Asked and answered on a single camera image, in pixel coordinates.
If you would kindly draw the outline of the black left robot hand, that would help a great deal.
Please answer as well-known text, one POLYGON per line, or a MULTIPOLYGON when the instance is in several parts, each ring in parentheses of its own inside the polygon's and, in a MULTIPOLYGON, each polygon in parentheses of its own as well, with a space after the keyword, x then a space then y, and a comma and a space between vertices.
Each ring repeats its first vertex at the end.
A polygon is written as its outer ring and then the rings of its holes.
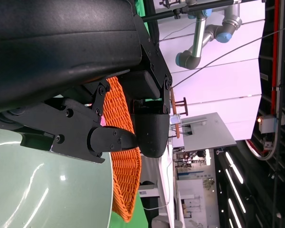
POLYGON ((168 140, 172 77, 127 0, 0 0, 0 129, 103 163, 168 140))

